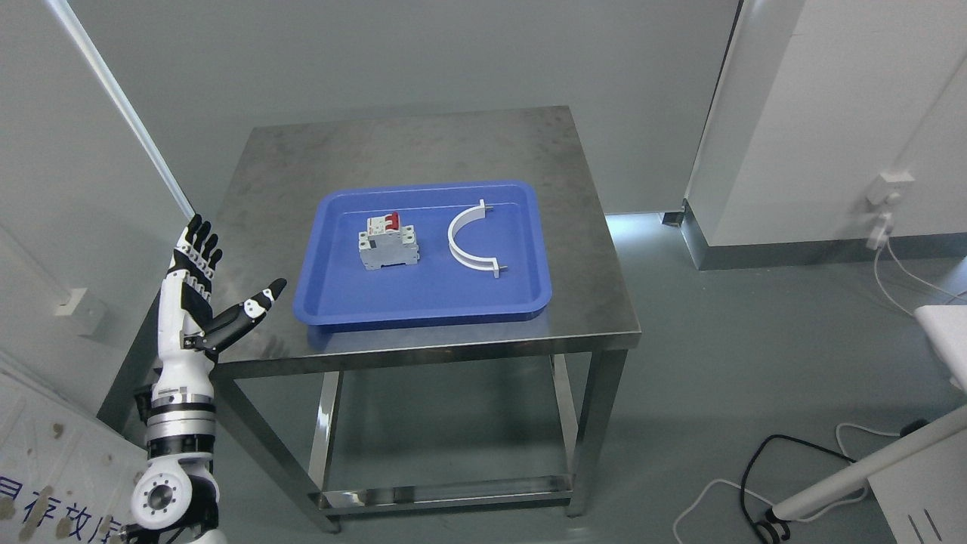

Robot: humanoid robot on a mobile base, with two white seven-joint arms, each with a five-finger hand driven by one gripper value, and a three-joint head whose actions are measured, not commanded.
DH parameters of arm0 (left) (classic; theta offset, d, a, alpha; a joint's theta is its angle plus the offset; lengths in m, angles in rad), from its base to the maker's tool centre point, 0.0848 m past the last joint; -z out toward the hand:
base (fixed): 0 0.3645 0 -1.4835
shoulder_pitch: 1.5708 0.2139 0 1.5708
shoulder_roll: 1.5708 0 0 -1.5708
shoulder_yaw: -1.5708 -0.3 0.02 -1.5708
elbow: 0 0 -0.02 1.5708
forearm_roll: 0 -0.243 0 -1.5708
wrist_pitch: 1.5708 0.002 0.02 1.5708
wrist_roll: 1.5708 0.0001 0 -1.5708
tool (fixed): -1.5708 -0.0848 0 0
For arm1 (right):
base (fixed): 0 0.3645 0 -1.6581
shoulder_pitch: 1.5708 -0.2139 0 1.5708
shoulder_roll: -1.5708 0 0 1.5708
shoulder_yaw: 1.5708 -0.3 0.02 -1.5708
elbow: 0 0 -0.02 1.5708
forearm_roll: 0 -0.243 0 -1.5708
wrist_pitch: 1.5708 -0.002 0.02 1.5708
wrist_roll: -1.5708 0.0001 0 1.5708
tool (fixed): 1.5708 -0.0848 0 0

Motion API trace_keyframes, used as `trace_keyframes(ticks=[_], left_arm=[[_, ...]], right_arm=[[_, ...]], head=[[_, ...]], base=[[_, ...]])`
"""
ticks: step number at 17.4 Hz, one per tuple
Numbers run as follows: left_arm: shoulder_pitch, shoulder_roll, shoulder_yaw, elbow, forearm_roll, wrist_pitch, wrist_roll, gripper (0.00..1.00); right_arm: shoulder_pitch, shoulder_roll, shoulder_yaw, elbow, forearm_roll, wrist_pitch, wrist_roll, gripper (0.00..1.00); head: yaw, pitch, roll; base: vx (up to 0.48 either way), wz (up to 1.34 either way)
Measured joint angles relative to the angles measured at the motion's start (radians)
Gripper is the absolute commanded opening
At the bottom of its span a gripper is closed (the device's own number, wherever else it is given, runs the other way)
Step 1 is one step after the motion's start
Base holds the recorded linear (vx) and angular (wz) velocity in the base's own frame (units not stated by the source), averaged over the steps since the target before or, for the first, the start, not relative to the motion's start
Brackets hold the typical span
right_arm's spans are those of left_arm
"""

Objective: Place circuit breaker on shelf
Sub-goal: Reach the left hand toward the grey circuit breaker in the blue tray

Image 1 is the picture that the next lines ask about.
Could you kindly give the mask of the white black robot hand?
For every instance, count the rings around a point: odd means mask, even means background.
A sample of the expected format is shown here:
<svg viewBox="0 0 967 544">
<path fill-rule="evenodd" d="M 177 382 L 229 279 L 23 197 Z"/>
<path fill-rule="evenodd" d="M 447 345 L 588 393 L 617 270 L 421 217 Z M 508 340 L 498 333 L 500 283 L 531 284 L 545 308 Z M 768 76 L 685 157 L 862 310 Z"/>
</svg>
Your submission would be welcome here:
<svg viewBox="0 0 967 544">
<path fill-rule="evenodd" d="M 172 250 L 160 286 L 156 346 L 162 369 L 152 402 L 211 405 L 209 375 L 220 354 L 262 323 L 287 281 L 277 278 L 219 314 L 212 307 L 215 268 L 222 257 L 210 221 L 194 215 Z"/>
</svg>

